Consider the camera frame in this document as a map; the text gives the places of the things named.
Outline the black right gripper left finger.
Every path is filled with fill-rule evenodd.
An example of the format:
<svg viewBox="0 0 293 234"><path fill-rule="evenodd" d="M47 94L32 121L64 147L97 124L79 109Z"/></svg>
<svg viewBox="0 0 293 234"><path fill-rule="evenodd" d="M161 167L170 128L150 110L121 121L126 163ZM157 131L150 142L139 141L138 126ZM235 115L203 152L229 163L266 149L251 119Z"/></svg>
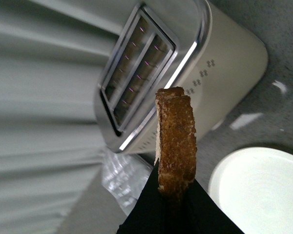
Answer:
<svg viewBox="0 0 293 234"><path fill-rule="evenodd" d="M117 230L118 234L163 234L165 204L158 191L158 166L155 164L131 213Z"/></svg>

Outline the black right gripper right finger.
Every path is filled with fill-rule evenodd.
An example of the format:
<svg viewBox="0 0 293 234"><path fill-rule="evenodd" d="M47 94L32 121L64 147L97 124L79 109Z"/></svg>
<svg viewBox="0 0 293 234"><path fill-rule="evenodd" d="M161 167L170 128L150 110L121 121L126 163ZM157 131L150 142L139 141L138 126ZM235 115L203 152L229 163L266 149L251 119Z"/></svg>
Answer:
<svg viewBox="0 0 293 234"><path fill-rule="evenodd" d="M195 180L188 188L182 209L184 234L242 234Z"/></svg>

